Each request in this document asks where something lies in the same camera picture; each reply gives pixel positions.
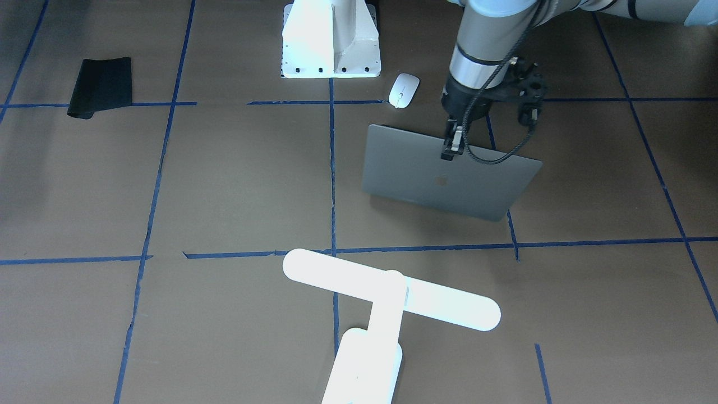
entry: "white plastic bracket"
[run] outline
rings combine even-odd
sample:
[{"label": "white plastic bracket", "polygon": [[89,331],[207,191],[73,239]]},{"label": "white plastic bracket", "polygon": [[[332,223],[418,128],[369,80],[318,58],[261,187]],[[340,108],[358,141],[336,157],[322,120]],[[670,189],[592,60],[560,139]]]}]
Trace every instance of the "white plastic bracket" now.
[{"label": "white plastic bracket", "polygon": [[391,403],[404,311],[480,331],[493,329],[501,318],[498,304],[485,296],[305,249],[290,251],[282,267],[291,280],[373,302],[368,329],[342,336],[322,404]]},{"label": "white plastic bracket", "polygon": [[364,0],[294,0],[284,7],[282,75],[376,77],[381,72],[376,12]]}]

